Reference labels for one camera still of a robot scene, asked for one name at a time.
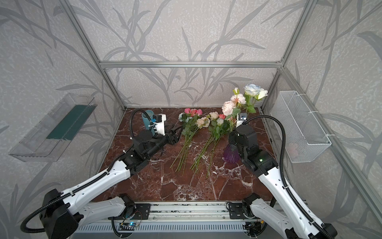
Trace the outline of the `cream peach flower stem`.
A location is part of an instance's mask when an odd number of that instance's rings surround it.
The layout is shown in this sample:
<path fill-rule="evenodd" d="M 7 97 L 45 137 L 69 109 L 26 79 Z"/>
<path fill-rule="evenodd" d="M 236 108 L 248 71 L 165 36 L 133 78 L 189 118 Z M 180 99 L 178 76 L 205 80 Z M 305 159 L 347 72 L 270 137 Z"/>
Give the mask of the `cream peach flower stem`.
<path fill-rule="evenodd" d="M 210 125 L 210 119 L 208 117 L 202 117 L 200 119 L 197 120 L 196 122 L 196 125 L 198 127 L 198 129 L 201 129 L 201 128 L 207 128 L 209 127 Z M 194 163 L 192 164 L 191 166 L 191 170 L 194 172 L 194 173 L 197 173 L 198 170 L 199 170 L 199 165 L 200 165 L 200 161 L 202 159 L 202 156 L 205 154 L 208 146 L 207 146 L 207 143 L 203 146 L 202 148 L 202 151 L 200 152 L 200 154 L 196 157 Z"/>

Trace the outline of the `peach carnation stem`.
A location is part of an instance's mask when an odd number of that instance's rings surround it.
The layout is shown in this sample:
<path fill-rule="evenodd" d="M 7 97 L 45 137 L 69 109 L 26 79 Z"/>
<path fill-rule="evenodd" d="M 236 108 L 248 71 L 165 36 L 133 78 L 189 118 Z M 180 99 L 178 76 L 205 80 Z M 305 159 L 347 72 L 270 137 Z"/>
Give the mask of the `peach carnation stem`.
<path fill-rule="evenodd" d="M 229 101 L 225 102 L 222 106 L 222 112 L 225 115 L 225 119 L 229 122 L 230 131 L 236 128 L 236 119 L 238 113 L 243 113 L 242 110 L 246 106 L 246 100 L 239 88 L 233 90 L 233 96 Z"/>

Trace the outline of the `white rose stem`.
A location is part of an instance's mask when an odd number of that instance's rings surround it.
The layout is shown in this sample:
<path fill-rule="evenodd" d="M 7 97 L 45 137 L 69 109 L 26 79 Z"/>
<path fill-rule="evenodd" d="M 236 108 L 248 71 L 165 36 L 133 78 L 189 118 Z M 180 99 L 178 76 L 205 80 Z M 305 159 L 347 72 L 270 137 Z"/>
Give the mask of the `white rose stem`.
<path fill-rule="evenodd" d="M 254 102 L 263 100 L 268 95 L 268 90 L 255 84 L 249 84 L 244 87 L 244 97 L 246 100 L 246 113 L 256 113 Z"/>

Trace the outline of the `blue purple glass vase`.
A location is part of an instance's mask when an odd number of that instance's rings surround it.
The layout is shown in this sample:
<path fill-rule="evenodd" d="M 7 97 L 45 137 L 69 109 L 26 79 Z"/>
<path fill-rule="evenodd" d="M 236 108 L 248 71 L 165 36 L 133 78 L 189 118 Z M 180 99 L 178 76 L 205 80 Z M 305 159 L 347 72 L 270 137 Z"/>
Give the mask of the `blue purple glass vase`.
<path fill-rule="evenodd" d="M 223 160 L 227 163 L 237 163 L 240 161 L 237 146 L 228 144 L 223 152 Z"/>

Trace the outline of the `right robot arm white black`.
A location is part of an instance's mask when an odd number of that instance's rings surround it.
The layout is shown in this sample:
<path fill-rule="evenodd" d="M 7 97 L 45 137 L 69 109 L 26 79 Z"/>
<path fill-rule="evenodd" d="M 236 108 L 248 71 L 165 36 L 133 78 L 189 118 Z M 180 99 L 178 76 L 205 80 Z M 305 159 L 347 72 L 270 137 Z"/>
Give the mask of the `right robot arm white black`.
<path fill-rule="evenodd" d="M 229 144 L 237 147 L 242 163 L 272 193 L 283 209 L 275 210 L 257 194 L 243 200 L 243 211 L 247 216 L 258 217 L 271 226 L 284 239 L 334 239 L 338 233 L 333 225 L 322 222 L 303 202 L 285 178 L 284 158 L 286 151 L 286 132 L 281 122 L 275 117 L 265 115 L 281 129 L 282 146 L 280 159 L 276 161 L 258 148 L 257 135 L 248 124 L 242 121 L 229 134 Z"/>

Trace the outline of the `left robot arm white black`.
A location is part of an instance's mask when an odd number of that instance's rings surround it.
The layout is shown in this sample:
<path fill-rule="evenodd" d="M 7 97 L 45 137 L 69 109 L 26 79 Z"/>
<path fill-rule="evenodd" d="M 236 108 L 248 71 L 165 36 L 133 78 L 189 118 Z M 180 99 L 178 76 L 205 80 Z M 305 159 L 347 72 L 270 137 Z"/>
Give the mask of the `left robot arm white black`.
<path fill-rule="evenodd" d="M 146 167 L 150 159 L 165 145 L 175 145 L 181 137 L 182 127 L 168 128 L 166 115 L 150 117 L 149 128 L 134 135 L 133 118 L 129 120 L 132 146 L 118 156 L 105 170 L 88 180 L 62 192 L 51 190 L 44 196 L 42 206 L 28 215 L 20 225 L 26 234 L 46 233 L 50 239 L 67 239 L 79 227 L 110 217 L 121 217 L 133 211 L 134 203 L 125 194 L 112 199 L 93 203 L 92 200 L 111 188 L 137 174 Z"/>

